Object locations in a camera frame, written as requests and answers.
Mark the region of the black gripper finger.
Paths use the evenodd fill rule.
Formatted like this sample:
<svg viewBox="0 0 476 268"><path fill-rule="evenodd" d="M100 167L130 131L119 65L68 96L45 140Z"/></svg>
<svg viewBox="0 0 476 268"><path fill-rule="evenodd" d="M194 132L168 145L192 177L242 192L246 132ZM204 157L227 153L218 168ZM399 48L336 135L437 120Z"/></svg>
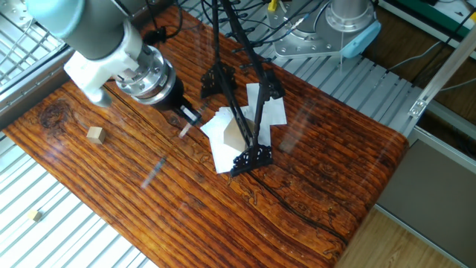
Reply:
<svg viewBox="0 0 476 268"><path fill-rule="evenodd" d="M194 109L190 103L183 103L181 111L188 123L198 123L202 118L201 113Z"/></svg>
<svg viewBox="0 0 476 268"><path fill-rule="evenodd" d="M199 113L194 109L173 109L173 111L191 126L199 122Z"/></svg>

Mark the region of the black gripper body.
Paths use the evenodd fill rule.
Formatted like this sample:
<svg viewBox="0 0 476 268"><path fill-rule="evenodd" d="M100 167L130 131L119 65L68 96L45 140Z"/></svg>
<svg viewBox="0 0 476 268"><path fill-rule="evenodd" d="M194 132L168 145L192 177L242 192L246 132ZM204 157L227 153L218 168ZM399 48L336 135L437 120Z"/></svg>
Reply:
<svg viewBox="0 0 476 268"><path fill-rule="evenodd" d="M176 78L173 88L162 100L152 106L160 111L172 111L175 114L182 114L181 107L185 105L184 85L180 78Z"/></svg>

